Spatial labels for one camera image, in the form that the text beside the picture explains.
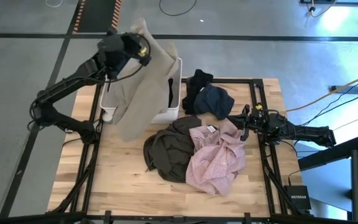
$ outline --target concrete floor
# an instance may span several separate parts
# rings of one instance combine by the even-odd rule
[[[0,0],[0,32],[64,34],[76,2],[63,0],[60,7],[51,8],[41,0]],[[163,8],[176,13],[192,3],[193,0],[164,0]],[[144,16],[153,34],[358,37],[358,7],[335,6],[317,19],[307,18],[306,10],[297,0],[233,0],[230,4],[198,0],[187,15],[168,17],[159,11],[157,0],[126,0],[122,2],[118,29],[127,31],[136,17]],[[69,76],[93,55],[97,41],[71,40],[58,80]],[[168,41],[175,43],[183,59],[184,76],[201,68],[216,77],[277,77],[287,108],[316,99],[327,93],[330,85],[358,78],[358,42],[159,40],[162,44]],[[26,141],[28,107],[48,83],[62,42],[63,39],[0,39],[0,208]],[[335,105],[353,97],[343,96]],[[303,123],[335,98],[331,96],[288,117],[295,124]],[[70,114],[74,99],[73,93],[56,107]],[[311,125],[335,129],[357,118],[358,100]],[[358,125],[354,125],[335,130],[337,139],[346,141],[358,136]],[[55,127],[40,132],[11,216],[45,211],[63,141],[64,133]],[[318,181],[318,175],[303,174],[303,178],[305,182]]]

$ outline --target orange and black tape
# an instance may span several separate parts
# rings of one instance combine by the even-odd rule
[[[80,26],[80,20],[82,13],[84,11],[84,5],[86,0],[81,0],[80,9],[78,10],[77,18],[74,24],[74,32],[78,32],[78,27]]]
[[[121,9],[121,0],[116,0],[116,4],[114,6],[114,14],[112,15],[112,20],[111,20],[111,27],[114,29],[117,29],[118,27],[120,9]]]

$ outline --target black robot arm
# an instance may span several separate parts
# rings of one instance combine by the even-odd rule
[[[93,123],[77,121],[61,114],[53,104],[83,86],[104,83],[106,77],[109,79],[108,82],[122,80],[117,79],[117,76],[131,58],[137,59],[140,63],[137,71],[146,66],[151,58],[150,54],[146,53],[147,48],[141,47],[141,39],[146,42],[150,51],[149,43],[141,35],[116,35],[114,32],[108,32],[106,38],[98,43],[98,52],[82,63],[74,74],[38,92],[30,106],[32,121],[41,127],[55,125],[63,131],[76,131],[84,144],[94,143],[97,136]]]
[[[336,144],[334,132],[326,127],[294,125],[275,110],[264,110],[261,104],[252,110],[246,105],[242,114],[228,116],[236,127],[243,130],[241,140],[248,138],[249,130],[260,133],[266,142],[279,143],[284,139],[312,141],[319,146],[333,147]]]

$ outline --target wooden table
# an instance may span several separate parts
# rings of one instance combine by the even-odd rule
[[[248,85],[214,85],[224,88],[235,99],[231,114],[239,114],[245,104],[252,104]],[[285,114],[278,80],[266,78],[264,85],[268,108]],[[78,91],[72,117],[78,120],[88,119],[93,95],[93,86]],[[185,95],[186,86],[182,83],[181,97],[184,98]],[[182,116],[184,112],[180,108],[179,117]],[[198,117],[203,125],[219,126],[219,121],[211,114]],[[243,217],[245,212],[250,213],[251,217],[270,216],[256,134],[250,132],[244,146],[245,168],[234,181],[231,193],[222,197],[210,196],[188,184],[167,182],[156,170],[145,172],[147,167],[143,157],[144,141],[166,127],[167,124],[151,124],[141,138],[122,142],[116,134],[119,130],[111,124],[103,126],[88,214],[104,215],[105,210],[111,210],[113,215],[138,216]],[[77,134],[68,134],[66,141],[78,137]],[[54,209],[74,186],[82,146],[81,141],[76,141],[63,147],[48,210]],[[285,185],[288,175],[299,169],[298,161],[294,150],[287,144],[277,146],[277,157]],[[302,184],[299,172],[291,175],[291,182],[295,185]],[[280,211],[278,194],[273,183],[272,190],[275,209]],[[84,190],[80,192],[80,204],[83,201],[83,193]]]

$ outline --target pink shirt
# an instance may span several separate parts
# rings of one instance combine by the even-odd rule
[[[186,171],[186,183],[210,195],[229,194],[232,182],[246,164],[241,131],[225,120],[220,130],[212,126],[190,129],[195,145]]]

